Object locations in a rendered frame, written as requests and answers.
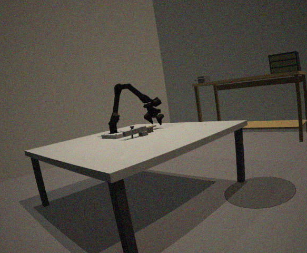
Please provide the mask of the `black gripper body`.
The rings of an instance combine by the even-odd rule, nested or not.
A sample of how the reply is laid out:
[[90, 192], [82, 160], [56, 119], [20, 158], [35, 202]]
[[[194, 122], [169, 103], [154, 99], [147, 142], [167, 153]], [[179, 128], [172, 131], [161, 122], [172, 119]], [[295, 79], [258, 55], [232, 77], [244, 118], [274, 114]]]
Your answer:
[[148, 118], [156, 118], [157, 120], [162, 120], [164, 118], [163, 114], [156, 115], [155, 109], [152, 111], [148, 111], [146, 115], [144, 115], [144, 119]]

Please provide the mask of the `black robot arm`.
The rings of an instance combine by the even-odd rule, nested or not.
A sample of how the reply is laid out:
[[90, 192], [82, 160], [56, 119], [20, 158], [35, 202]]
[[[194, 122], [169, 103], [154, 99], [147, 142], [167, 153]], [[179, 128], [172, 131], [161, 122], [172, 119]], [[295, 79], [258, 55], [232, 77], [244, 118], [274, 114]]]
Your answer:
[[[108, 123], [109, 127], [110, 127], [110, 133], [109, 134], [119, 133], [117, 131], [117, 126], [116, 125], [117, 125], [117, 122], [120, 120], [120, 115], [118, 114], [118, 106], [119, 106], [120, 94], [121, 94], [122, 89], [129, 89], [133, 94], [138, 96], [139, 99], [143, 103], [147, 103], [147, 104], [145, 104], [143, 106], [144, 108], [147, 108], [147, 111], [152, 111], [152, 110], [155, 109], [155, 112], [156, 112], [157, 115], [158, 115], [158, 113], [161, 112], [161, 109], [154, 108], [154, 106], [157, 107], [158, 105], [160, 105], [162, 103], [161, 100], [158, 97], [156, 97], [156, 98], [154, 98], [152, 100], [152, 99], [150, 99], [149, 96], [140, 93], [130, 83], [129, 84], [122, 84], [122, 85], [121, 84], [117, 84], [114, 87], [115, 97], [114, 97], [113, 113], [111, 115], [110, 122]], [[150, 102], [150, 103], [148, 103], [148, 102]]]

